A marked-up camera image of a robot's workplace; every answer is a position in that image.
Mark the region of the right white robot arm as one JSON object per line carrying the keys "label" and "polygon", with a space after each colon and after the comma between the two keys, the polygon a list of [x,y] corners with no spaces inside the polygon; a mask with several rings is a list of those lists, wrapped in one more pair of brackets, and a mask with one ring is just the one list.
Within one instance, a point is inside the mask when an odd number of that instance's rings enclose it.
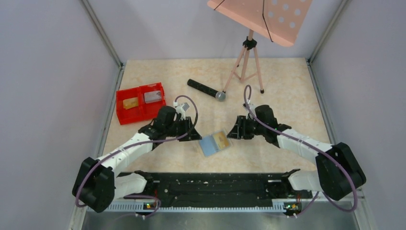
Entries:
{"label": "right white robot arm", "polygon": [[293,190],[323,192],[328,198],[339,201],[366,183],[349,145],[323,143],[302,135],[291,126],[279,123],[268,105],[260,105],[253,113],[239,115],[231,131],[231,139],[253,139],[262,136],[280,148],[307,159],[316,166],[315,171],[293,170],[287,180]]}

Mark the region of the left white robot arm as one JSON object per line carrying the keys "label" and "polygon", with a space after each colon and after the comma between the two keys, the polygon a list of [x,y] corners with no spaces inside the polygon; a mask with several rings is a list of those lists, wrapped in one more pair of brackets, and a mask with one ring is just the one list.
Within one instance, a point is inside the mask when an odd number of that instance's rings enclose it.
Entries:
{"label": "left white robot arm", "polygon": [[124,144],[99,158],[86,158],[72,189],[76,206],[100,213],[118,198],[142,193],[147,185],[145,176],[136,172],[125,176],[120,173],[165,142],[201,140],[195,129],[197,122],[186,116],[188,107],[187,103],[161,107],[157,117]]}

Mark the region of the gold card in holder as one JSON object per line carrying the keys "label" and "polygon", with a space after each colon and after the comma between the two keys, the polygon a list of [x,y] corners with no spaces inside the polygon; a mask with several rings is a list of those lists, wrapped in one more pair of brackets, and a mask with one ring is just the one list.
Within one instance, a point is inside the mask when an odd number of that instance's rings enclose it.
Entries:
{"label": "gold card in holder", "polygon": [[214,133],[213,140],[218,150],[224,150],[231,146],[224,131]]}

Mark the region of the silver card in bin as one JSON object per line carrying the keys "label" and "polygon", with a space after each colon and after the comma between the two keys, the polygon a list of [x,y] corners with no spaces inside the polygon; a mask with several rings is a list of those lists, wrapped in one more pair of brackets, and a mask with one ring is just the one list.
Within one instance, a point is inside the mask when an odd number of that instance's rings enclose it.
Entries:
{"label": "silver card in bin", "polygon": [[151,91],[144,93],[144,102],[146,104],[162,101],[161,91]]}

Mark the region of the gold card in bin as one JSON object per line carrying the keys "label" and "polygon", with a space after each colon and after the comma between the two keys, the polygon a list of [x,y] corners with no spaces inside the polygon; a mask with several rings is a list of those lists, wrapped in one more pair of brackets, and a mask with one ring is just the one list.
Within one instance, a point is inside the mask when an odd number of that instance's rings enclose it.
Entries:
{"label": "gold card in bin", "polygon": [[127,98],[123,100],[123,109],[129,110],[139,106],[139,100],[137,97]]}

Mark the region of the red plastic bin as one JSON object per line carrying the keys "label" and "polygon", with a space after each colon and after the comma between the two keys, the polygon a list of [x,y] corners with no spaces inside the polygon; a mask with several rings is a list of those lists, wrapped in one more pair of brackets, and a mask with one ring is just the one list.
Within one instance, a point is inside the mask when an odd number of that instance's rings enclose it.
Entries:
{"label": "red plastic bin", "polygon": [[[155,103],[145,103],[144,93],[151,91],[161,91],[162,101]],[[137,97],[139,106],[129,110],[123,109],[123,100],[127,98]],[[142,85],[135,88],[118,90],[116,92],[116,115],[120,125],[150,120],[158,114],[161,107],[166,105],[165,93],[162,83],[152,83]]]}

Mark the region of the black handheld microphone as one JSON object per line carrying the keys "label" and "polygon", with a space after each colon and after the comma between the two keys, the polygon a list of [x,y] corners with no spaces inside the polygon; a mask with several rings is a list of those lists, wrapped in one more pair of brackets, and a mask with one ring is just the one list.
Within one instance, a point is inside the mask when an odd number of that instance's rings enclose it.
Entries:
{"label": "black handheld microphone", "polygon": [[215,90],[215,89],[213,89],[211,87],[208,87],[208,86],[206,86],[204,84],[201,84],[201,83],[199,83],[199,82],[197,82],[197,81],[195,81],[193,79],[189,79],[187,81],[187,85],[194,88],[194,89],[197,89],[198,91],[201,91],[201,92],[203,92],[203,93],[205,93],[205,94],[207,94],[209,96],[214,97],[215,99],[217,99],[220,102],[223,102],[226,99],[226,93],[225,92]]}

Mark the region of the pink music stand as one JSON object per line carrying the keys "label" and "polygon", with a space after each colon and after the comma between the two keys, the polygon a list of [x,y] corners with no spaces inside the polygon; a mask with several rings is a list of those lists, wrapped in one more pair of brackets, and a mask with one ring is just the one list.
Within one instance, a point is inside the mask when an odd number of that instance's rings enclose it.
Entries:
{"label": "pink music stand", "polygon": [[254,34],[283,47],[292,47],[310,9],[312,0],[209,0],[208,7],[249,29],[241,51],[222,90],[233,77],[240,82],[257,77],[264,93],[257,41]]}

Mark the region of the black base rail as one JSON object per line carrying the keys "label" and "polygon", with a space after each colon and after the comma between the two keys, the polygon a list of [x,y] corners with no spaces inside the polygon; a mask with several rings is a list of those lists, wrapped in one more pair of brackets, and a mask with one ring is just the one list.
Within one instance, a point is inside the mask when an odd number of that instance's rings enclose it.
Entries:
{"label": "black base rail", "polygon": [[277,199],[311,199],[295,191],[286,173],[180,173],[136,171],[147,180],[142,195],[154,196],[165,208],[273,207]]}

